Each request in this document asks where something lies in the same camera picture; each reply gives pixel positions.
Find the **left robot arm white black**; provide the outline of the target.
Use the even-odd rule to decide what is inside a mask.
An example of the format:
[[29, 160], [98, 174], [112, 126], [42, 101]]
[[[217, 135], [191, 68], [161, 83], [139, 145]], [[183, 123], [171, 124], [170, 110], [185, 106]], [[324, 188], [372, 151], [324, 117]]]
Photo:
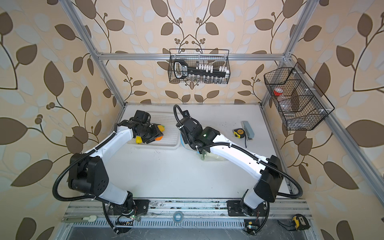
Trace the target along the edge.
[[[61, 202], [95, 199], [127, 210], [133, 209], [133, 194], [110, 182], [105, 165], [130, 140], [140, 137], [144, 144], [150, 144], [161, 136], [163, 133], [159, 126], [151, 123], [151, 115], [137, 110], [129, 120], [116, 124], [112, 133], [94, 148], [71, 157], [70, 165], [54, 182], [54, 198]], [[83, 193], [82, 196], [68, 198], [59, 194], [58, 187], [65, 175], [68, 176], [69, 188]]]

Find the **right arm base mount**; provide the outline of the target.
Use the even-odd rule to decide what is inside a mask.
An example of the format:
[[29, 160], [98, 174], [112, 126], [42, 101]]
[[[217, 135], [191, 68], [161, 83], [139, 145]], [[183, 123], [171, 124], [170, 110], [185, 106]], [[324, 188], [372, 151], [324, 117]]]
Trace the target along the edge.
[[228, 200], [227, 201], [228, 215], [230, 217], [265, 217], [267, 215], [267, 204], [263, 202], [257, 206], [256, 209], [252, 209], [242, 201]]

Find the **white plastic basket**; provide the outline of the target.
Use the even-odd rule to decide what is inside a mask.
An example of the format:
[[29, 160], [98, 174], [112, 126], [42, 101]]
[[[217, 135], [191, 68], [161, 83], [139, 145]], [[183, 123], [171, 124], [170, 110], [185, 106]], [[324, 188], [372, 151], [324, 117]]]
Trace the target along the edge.
[[150, 144], [137, 144], [135, 139], [127, 142], [131, 147], [141, 149], [160, 149], [160, 150], [175, 150], [180, 144], [180, 132], [176, 127], [177, 121], [173, 114], [162, 112], [149, 112], [151, 115], [151, 123], [162, 125], [165, 130], [163, 137], [159, 141], [154, 141]]

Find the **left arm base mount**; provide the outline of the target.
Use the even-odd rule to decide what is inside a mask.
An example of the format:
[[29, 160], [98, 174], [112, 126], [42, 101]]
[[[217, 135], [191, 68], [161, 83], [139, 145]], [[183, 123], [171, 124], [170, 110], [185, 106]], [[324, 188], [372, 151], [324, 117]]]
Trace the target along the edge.
[[150, 200], [127, 199], [122, 205], [110, 204], [107, 207], [108, 214], [114, 216], [132, 216], [146, 214], [149, 209]]

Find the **clear zip top bag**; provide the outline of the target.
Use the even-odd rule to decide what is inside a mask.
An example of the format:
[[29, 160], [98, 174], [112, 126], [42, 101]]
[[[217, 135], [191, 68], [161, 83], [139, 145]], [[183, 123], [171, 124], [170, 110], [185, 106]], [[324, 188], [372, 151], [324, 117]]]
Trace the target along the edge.
[[205, 150], [202, 151], [201, 154], [197, 150], [192, 150], [192, 148], [188, 144], [185, 144], [182, 134], [180, 134], [180, 140], [181, 140], [182, 146], [186, 150], [194, 152], [202, 161], [206, 161], [206, 162], [224, 162], [224, 161], [227, 161], [227, 159], [225, 159], [221, 156], [218, 156], [216, 154], [209, 153]]

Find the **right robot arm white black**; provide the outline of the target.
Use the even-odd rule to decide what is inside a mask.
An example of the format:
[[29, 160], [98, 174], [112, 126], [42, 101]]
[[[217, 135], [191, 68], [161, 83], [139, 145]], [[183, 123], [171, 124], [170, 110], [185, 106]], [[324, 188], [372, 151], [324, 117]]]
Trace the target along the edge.
[[302, 187], [283, 171], [281, 161], [276, 156], [267, 158], [257, 155], [236, 145], [219, 131], [211, 127], [203, 128], [187, 110], [182, 111], [179, 105], [173, 106], [173, 112], [183, 141], [192, 150], [201, 155], [207, 152], [223, 157], [256, 179], [253, 189], [246, 190], [240, 201], [245, 215], [253, 216], [263, 204], [269, 210], [269, 203], [275, 202], [277, 196], [289, 199], [302, 197]]

